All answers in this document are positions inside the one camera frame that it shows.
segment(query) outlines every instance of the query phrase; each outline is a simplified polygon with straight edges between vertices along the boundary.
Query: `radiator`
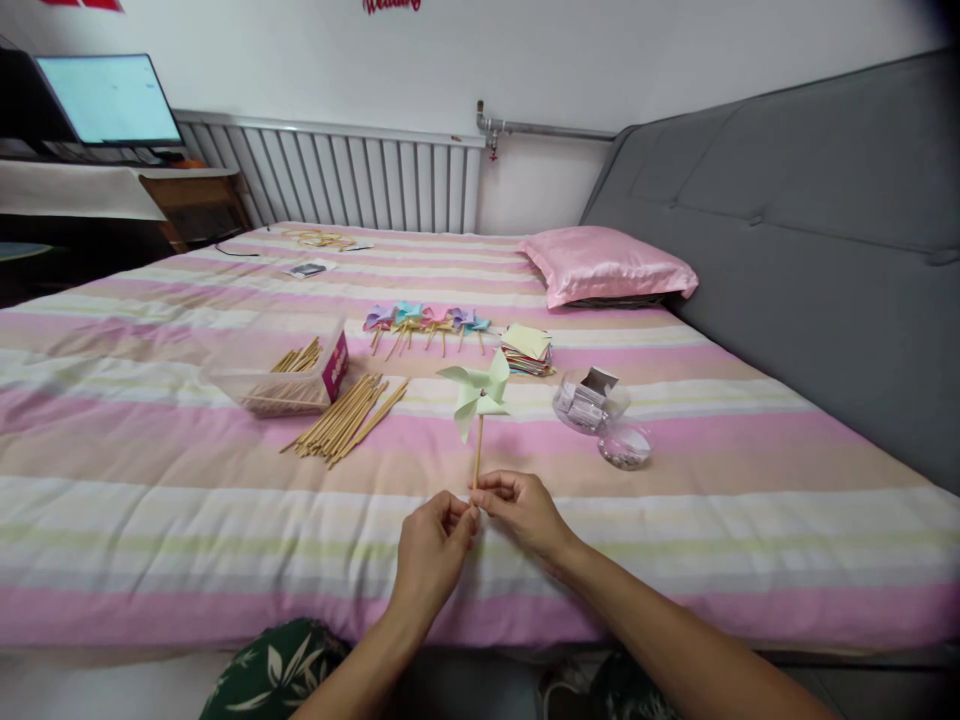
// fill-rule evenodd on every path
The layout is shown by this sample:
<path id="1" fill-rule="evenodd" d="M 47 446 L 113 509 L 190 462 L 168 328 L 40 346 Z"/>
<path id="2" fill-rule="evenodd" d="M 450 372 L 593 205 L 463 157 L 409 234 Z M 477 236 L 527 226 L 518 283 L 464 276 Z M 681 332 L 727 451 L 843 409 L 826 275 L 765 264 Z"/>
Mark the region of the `radiator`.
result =
<path id="1" fill-rule="evenodd" d="M 191 155 L 237 168 L 251 220 L 414 232 L 477 226 L 479 136 L 174 112 Z"/>

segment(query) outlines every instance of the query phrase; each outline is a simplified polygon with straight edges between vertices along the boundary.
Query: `hand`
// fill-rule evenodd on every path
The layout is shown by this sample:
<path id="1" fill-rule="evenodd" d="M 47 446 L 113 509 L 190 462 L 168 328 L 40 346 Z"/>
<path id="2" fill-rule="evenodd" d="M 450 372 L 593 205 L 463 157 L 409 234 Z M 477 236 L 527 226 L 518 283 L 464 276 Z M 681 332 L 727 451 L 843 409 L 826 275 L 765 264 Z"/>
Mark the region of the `hand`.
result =
<path id="1" fill-rule="evenodd" d="M 480 513 L 446 490 L 403 521 L 397 580 L 388 612 L 414 623 L 425 636 L 457 586 Z"/>
<path id="2" fill-rule="evenodd" d="M 496 470 L 482 475 L 470 499 L 499 517 L 525 548 L 540 557 L 556 574 L 569 551 L 581 544 L 563 521 L 553 498 L 536 475 Z"/>

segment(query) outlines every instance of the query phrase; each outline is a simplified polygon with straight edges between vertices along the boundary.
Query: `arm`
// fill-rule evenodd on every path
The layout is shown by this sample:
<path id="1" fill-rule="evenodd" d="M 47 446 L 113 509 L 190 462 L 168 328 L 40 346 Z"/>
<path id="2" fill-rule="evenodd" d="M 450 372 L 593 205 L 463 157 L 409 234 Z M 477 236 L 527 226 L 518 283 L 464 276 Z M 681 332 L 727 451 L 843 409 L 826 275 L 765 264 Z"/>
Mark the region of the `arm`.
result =
<path id="1" fill-rule="evenodd" d="M 793 680 L 586 545 L 536 475 L 480 478 L 472 499 L 606 621 L 687 720 L 832 717 Z"/>
<path id="2" fill-rule="evenodd" d="M 397 580 L 383 617 L 292 720 L 375 717 L 460 578 L 479 513 L 441 492 L 403 521 Z"/>

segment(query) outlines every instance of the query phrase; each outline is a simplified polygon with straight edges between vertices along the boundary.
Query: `monitor screen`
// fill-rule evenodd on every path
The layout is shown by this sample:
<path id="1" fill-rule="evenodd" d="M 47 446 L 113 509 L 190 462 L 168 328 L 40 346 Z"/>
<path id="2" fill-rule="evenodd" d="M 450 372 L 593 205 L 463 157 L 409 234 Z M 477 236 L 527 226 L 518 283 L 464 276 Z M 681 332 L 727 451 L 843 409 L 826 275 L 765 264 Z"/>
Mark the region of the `monitor screen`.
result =
<path id="1" fill-rule="evenodd" d="M 38 57 L 54 96 L 87 145 L 181 145 L 149 55 Z"/>

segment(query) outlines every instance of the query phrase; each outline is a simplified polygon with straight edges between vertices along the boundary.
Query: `pink pillow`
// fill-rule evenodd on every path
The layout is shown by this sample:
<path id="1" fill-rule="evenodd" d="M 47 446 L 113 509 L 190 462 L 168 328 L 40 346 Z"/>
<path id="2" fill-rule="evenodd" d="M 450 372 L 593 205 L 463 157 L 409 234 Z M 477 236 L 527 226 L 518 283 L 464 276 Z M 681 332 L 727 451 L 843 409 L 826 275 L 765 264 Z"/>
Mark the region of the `pink pillow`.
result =
<path id="1" fill-rule="evenodd" d="M 688 298 L 700 284 L 683 260 L 610 228 L 548 230 L 524 239 L 520 251 L 547 279 L 548 308 L 676 291 Z"/>

